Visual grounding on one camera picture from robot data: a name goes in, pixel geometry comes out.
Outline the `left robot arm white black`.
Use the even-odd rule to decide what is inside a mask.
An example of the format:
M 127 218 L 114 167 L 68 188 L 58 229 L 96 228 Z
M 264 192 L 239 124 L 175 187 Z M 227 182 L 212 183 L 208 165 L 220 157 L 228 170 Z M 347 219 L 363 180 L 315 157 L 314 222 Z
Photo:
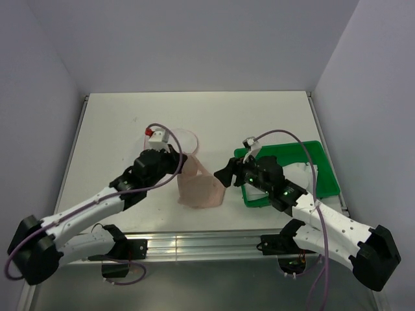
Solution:
M 67 242 L 103 218 L 133 207 L 149 191 L 166 185 L 164 177 L 174 179 L 186 160 L 187 156 L 171 144 L 162 150 L 144 150 L 133 165 L 85 202 L 41 220 L 33 215 L 22 219 L 7 249 L 5 277 L 29 285 L 47 280 L 66 256 L 63 248 Z

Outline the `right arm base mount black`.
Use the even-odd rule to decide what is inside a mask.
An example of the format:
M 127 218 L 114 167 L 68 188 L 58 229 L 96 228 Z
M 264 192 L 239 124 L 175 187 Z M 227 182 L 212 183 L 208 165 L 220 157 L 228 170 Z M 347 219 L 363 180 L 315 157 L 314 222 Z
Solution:
M 261 235 L 256 249 L 263 256 L 277 256 L 278 266 L 283 273 L 297 275 L 305 271 L 307 265 L 306 254 L 313 253 L 299 248 L 291 236 L 275 234 Z

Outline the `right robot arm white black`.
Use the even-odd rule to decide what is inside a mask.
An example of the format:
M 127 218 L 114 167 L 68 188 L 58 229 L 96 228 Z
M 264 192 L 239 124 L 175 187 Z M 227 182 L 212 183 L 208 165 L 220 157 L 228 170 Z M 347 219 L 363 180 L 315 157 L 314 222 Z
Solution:
M 289 253 L 304 249 L 325 255 L 376 292 L 401 262 L 389 229 L 361 224 L 315 200 L 285 177 L 273 155 L 248 161 L 233 157 L 214 175 L 225 187 L 248 184 L 266 193 L 271 206 L 292 217 L 279 234 L 282 248 Z

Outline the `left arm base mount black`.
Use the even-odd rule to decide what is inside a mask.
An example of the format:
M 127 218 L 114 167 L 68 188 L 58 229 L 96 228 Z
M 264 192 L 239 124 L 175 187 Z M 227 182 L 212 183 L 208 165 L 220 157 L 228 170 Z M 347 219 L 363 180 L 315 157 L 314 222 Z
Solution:
M 141 261 L 146 259 L 147 249 L 147 239 L 127 239 L 116 243 L 108 254 L 90 256 L 88 260 L 101 262 L 101 275 L 105 281 L 126 286 L 145 278 L 147 269 Z

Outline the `pink beige bra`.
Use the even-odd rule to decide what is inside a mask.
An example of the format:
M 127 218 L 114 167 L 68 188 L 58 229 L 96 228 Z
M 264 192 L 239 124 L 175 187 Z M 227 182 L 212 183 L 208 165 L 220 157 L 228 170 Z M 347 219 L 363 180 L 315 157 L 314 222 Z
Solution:
M 178 203 L 194 209 L 222 205 L 226 188 L 208 172 L 195 155 L 188 154 L 177 175 Z

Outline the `mesh laundry bag pink trim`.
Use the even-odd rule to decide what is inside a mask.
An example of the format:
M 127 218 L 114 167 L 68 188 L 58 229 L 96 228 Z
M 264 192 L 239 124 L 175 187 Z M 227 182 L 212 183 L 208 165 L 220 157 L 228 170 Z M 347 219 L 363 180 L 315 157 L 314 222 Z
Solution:
M 198 148 L 199 148 L 199 141 L 198 141 L 198 137 L 189 130 L 183 129 L 183 128 L 173 128 L 171 129 L 172 134 L 177 138 L 177 140 L 180 143 L 180 146 L 182 148 L 182 152 L 184 154 L 191 154 L 191 155 L 196 155 L 198 152 Z M 166 134 L 168 135 L 168 144 L 171 144 L 174 149 L 176 151 L 178 151 L 178 145 L 176 143 L 176 141 L 174 140 L 174 138 L 172 137 L 171 134 Z M 145 134 L 140 138 L 140 141 L 143 142 L 143 149 L 149 149 L 150 147 L 150 143 L 149 140 L 150 136 Z

